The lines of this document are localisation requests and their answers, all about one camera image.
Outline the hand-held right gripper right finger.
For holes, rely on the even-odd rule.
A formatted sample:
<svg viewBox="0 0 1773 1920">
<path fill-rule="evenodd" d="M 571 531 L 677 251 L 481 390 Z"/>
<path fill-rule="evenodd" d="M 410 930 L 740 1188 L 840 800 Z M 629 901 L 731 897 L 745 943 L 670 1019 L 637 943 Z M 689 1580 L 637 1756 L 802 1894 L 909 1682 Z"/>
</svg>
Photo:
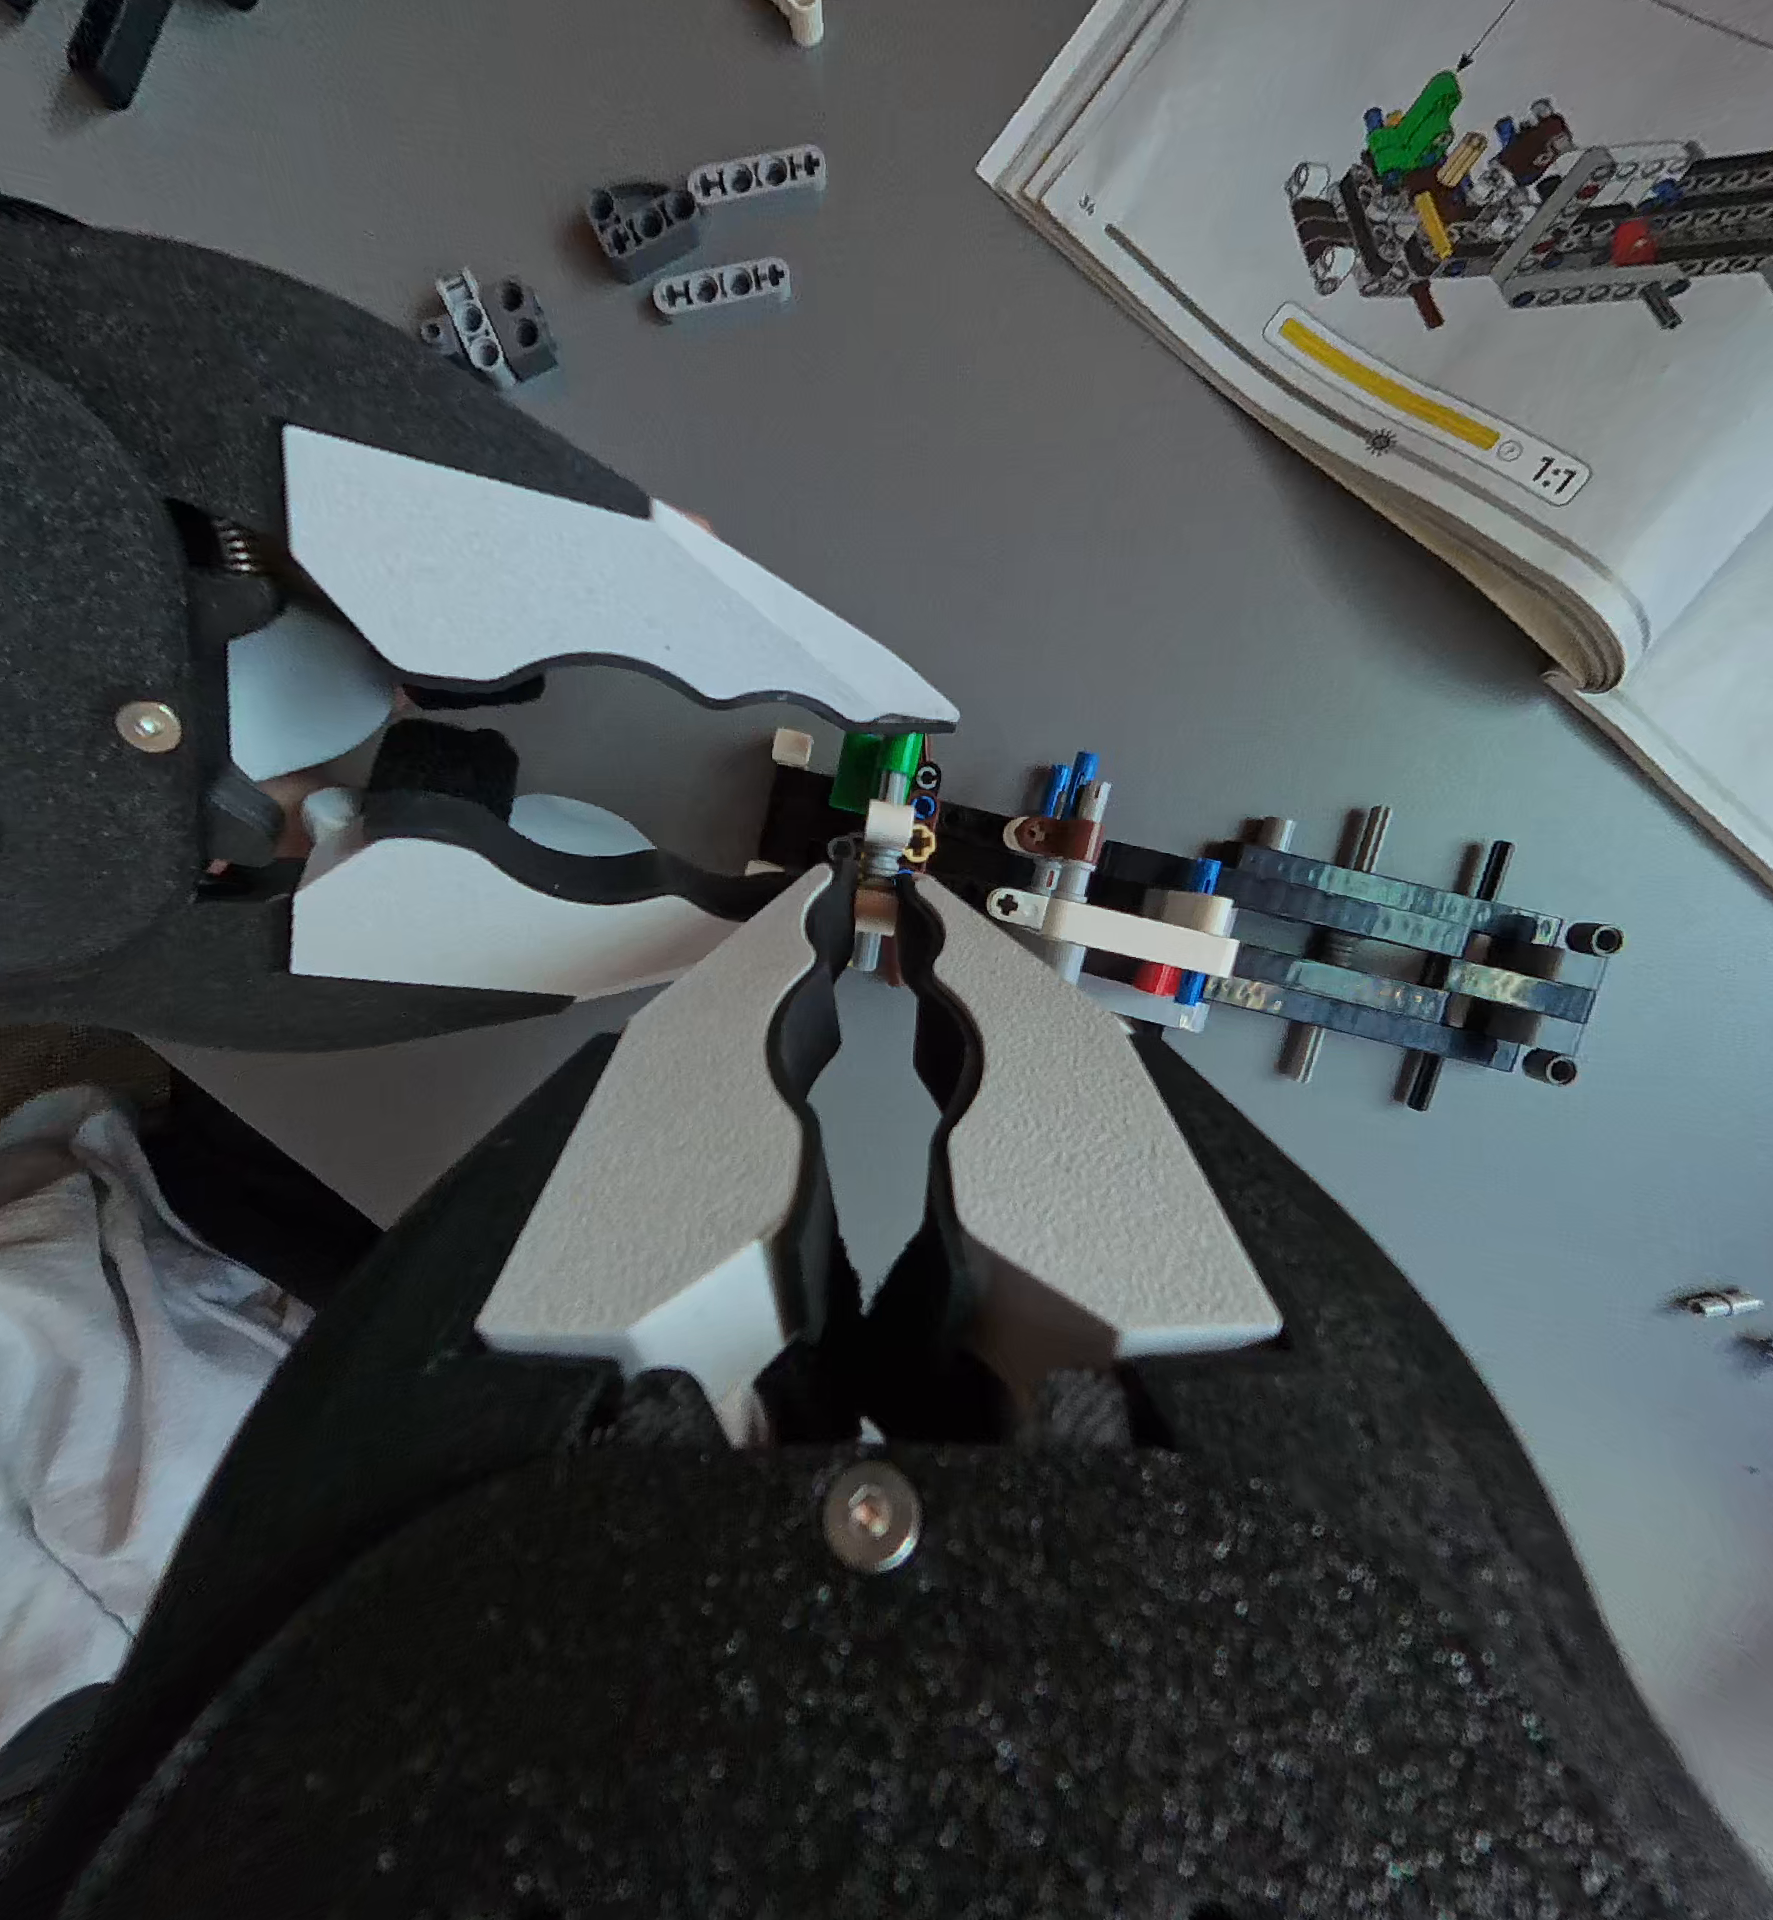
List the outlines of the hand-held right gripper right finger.
<svg viewBox="0 0 1773 1920">
<path fill-rule="evenodd" d="M 1049 1376 L 1282 1337 L 1137 1037 L 931 877 L 898 883 L 921 1232 L 888 1269 L 888 1432 L 1002 1439 Z"/>
</svg>

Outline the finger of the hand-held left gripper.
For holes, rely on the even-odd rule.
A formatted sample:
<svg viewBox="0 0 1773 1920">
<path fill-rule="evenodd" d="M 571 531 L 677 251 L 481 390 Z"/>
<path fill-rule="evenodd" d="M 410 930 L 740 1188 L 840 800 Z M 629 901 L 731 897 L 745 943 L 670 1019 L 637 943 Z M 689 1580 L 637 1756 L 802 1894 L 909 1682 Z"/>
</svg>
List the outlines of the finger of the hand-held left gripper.
<svg viewBox="0 0 1773 1920">
<path fill-rule="evenodd" d="M 697 520 L 645 520 L 461 465 L 280 433 L 287 536 L 333 610 L 287 603 L 229 665 L 246 778 L 360 752 L 398 681 L 500 703 L 553 665 L 627 665 L 697 703 L 802 703 L 844 731 L 958 731 L 958 703 L 888 641 L 826 610 Z"/>
<path fill-rule="evenodd" d="M 517 752 L 379 752 L 318 784 L 293 887 L 293 979 L 615 994 L 740 936 L 800 877 L 697 872 L 627 814 L 517 789 Z"/>
</svg>

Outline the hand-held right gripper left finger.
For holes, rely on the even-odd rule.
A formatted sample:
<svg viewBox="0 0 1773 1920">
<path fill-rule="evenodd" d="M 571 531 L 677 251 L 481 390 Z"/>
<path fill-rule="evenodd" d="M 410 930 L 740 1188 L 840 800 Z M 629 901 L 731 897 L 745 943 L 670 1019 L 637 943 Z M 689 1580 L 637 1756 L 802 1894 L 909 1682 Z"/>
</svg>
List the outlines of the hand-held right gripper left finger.
<svg viewBox="0 0 1773 1920">
<path fill-rule="evenodd" d="M 814 961 L 813 909 L 830 877 L 802 872 L 627 1026 L 481 1309 L 484 1351 L 677 1370 L 731 1439 L 762 1430 L 757 1376 L 800 1320 L 776 1303 L 776 1237 L 802 1177 L 769 1032 Z"/>
</svg>

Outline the open instruction booklet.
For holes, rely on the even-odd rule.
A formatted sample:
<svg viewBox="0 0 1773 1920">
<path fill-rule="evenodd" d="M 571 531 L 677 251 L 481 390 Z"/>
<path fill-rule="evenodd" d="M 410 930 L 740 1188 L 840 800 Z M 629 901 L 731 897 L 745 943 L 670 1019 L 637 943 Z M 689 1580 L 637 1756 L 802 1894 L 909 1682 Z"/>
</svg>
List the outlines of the open instruction booklet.
<svg viewBox="0 0 1773 1920">
<path fill-rule="evenodd" d="M 1113 0 L 977 179 L 1773 883 L 1773 0 Z"/>
</svg>

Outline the dark grey lego block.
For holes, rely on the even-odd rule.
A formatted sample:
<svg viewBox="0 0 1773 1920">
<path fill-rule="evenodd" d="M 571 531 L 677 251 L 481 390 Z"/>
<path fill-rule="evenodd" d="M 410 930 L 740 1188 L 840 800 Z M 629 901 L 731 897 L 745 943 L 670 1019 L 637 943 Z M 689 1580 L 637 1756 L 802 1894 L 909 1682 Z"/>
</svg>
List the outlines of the dark grey lego block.
<svg viewBox="0 0 1773 1920">
<path fill-rule="evenodd" d="M 500 390 L 555 375 L 555 331 L 525 276 L 438 273 L 418 339 Z"/>
<path fill-rule="evenodd" d="M 697 251 L 706 203 L 681 179 L 610 179 L 585 190 L 585 228 L 610 276 L 637 285 Z"/>
</svg>

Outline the lego truck chassis assembly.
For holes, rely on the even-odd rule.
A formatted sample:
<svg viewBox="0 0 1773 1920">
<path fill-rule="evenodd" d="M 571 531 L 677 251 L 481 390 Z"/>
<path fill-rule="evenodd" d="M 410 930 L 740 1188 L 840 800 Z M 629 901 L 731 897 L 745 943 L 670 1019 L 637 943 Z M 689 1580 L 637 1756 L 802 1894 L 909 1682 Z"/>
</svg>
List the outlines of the lego truck chassis assembly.
<svg viewBox="0 0 1773 1920">
<path fill-rule="evenodd" d="M 1328 1037 L 1404 1056 L 1396 1093 L 1429 1115 L 1446 1072 L 1564 1091 L 1622 925 L 1510 901 L 1511 842 L 1476 842 L 1452 883 L 1384 872 L 1387 805 L 1348 814 L 1335 855 L 1290 814 L 1250 814 L 1200 851 L 1111 839 L 1111 784 L 1082 752 L 1045 767 L 1024 813 L 945 800 L 931 738 L 849 731 L 813 769 L 769 767 L 748 872 L 855 851 L 882 769 L 909 769 L 900 877 L 958 887 L 1082 985 L 1126 1032 L 1200 1032 L 1206 1011 L 1278 1019 L 1282 1079 L 1307 1083 Z"/>
</svg>

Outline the black angled lego beam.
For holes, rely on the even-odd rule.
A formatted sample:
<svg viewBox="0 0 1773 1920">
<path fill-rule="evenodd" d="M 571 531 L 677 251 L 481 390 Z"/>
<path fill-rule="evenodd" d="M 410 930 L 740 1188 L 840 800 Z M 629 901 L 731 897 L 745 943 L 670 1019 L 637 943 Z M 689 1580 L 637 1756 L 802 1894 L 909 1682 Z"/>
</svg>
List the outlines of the black angled lego beam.
<svg viewBox="0 0 1773 1920">
<path fill-rule="evenodd" d="M 64 42 L 76 79 L 104 107 L 125 111 L 152 47 L 173 20 L 173 0 L 89 0 Z"/>
</svg>

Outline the person's white shirt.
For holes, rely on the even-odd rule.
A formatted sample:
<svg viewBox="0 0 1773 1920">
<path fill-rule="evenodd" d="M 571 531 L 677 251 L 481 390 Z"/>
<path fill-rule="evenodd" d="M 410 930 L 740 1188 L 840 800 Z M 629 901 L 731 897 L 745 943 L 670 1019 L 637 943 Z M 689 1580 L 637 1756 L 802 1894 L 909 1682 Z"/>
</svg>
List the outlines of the person's white shirt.
<svg viewBox="0 0 1773 1920">
<path fill-rule="evenodd" d="M 310 1309 L 204 1247 L 104 1091 L 0 1124 L 0 1747 L 113 1682 Z"/>
</svg>

